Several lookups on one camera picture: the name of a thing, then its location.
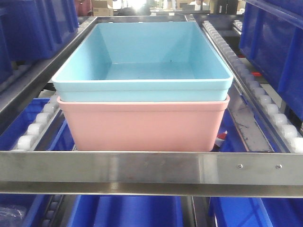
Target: screw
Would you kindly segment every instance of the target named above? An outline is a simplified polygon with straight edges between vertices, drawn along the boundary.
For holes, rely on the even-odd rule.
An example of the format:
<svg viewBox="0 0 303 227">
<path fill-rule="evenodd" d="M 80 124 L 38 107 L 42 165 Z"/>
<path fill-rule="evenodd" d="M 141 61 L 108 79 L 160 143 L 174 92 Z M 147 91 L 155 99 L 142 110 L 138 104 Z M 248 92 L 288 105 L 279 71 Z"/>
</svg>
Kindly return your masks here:
<svg viewBox="0 0 303 227">
<path fill-rule="evenodd" d="M 279 165 L 276 165 L 276 169 L 282 169 L 282 165 L 281 164 L 279 164 Z"/>
</svg>

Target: shelf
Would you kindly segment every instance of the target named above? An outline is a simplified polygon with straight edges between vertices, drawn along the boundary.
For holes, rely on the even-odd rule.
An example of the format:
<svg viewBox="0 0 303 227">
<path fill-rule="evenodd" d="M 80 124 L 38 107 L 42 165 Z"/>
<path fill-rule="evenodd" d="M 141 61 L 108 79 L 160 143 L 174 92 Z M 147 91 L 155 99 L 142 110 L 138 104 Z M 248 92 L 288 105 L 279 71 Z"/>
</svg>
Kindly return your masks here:
<svg viewBox="0 0 303 227">
<path fill-rule="evenodd" d="M 218 22 L 220 17 L 201 16 L 201 19 Z M 96 23 L 175 20 L 189 21 L 193 17 L 87 18 L 76 38 L 61 53 L 52 60 L 38 62 L 1 94 L 0 119 L 5 120 L 0 123 L 0 131 L 44 87 Z M 303 197 L 303 154 L 290 153 L 237 71 L 204 32 L 234 71 L 228 111 L 245 150 L 241 153 L 1 151 L 0 192 Z M 43 144 L 38 144 L 39 147 L 43 149 Z"/>
<path fill-rule="evenodd" d="M 1 152 L 0 192 L 302 197 L 302 158 L 277 153 Z"/>
</svg>

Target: light blue plastic bin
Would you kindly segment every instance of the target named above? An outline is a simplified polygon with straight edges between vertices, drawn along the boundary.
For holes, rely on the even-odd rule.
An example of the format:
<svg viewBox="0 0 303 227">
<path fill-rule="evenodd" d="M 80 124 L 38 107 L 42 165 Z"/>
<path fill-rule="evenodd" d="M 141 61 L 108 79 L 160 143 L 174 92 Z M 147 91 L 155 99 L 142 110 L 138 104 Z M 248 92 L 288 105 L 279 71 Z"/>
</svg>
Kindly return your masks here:
<svg viewBox="0 0 303 227">
<path fill-rule="evenodd" d="M 223 101 L 232 72 L 196 22 L 97 24 L 53 77 L 62 101 Z"/>
</svg>

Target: blue storage bin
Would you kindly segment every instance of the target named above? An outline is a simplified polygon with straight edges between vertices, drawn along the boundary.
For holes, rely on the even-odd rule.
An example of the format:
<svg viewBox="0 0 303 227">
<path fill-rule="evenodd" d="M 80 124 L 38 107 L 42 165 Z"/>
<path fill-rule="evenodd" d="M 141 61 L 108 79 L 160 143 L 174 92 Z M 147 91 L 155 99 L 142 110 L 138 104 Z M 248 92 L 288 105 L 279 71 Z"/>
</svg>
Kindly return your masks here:
<svg viewBox="0 0 303 227">
<path fill-rule="evenodd" d="M 15 121 L 0 135 L 0 150 L 12 149 L 27 127 L 36 119 L 49 98 L 34 98 Z"/>
<path fill-rule="evenodd" d="M 303 17 L 247 0 L 240 49 L 303 120 Z"/>
<path fill-rule="evenodd" d="M 12 61 L 52 58 L 77 32 L 73 0 L 0 0 L 0 8 Z"/>
<path fill-rule="evenodd" d="M 4 82 L 10 75 L 12 75 L 12 67 L 1 23 L 1 18 L 5 14 L 6 11 L 4 9 L 0 9 L 0 83 Z"/>
<path fill-rule="evenodd" d="M 195 22 L 104 23 L 53 83 L 62 101 L 223 101 L 232 79 Z"/>
<path fill-rule="evenodd" d="M 218 227 L 303 226 L 302 199 L 213 197 L 210 201 Z"/>
<path fill-rule="evenodd" d="M 0 204 L 19 205 L 26 208 L 26 215 L 20 227 L 38 227 L 44 218 L 50 195 L 0 194 Z"/>
<path fill-rule="evenodd" d="M 182 227 L 179 197 L 80 195 L 67 227 Z"/>
</svg>

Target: pink plastic bin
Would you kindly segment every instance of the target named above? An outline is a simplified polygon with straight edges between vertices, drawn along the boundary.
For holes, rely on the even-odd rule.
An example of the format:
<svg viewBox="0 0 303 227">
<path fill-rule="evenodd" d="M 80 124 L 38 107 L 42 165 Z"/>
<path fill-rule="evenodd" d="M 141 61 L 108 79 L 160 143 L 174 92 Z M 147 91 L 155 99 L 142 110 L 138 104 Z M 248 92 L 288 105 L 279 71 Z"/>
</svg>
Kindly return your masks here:
<svg viewBox="0 0 303 227">
<path fill-rule="evenodd" d="M 78 150 L 210 151 L 229 97 L 217 102 L 58 102 Z"/>
</svg>

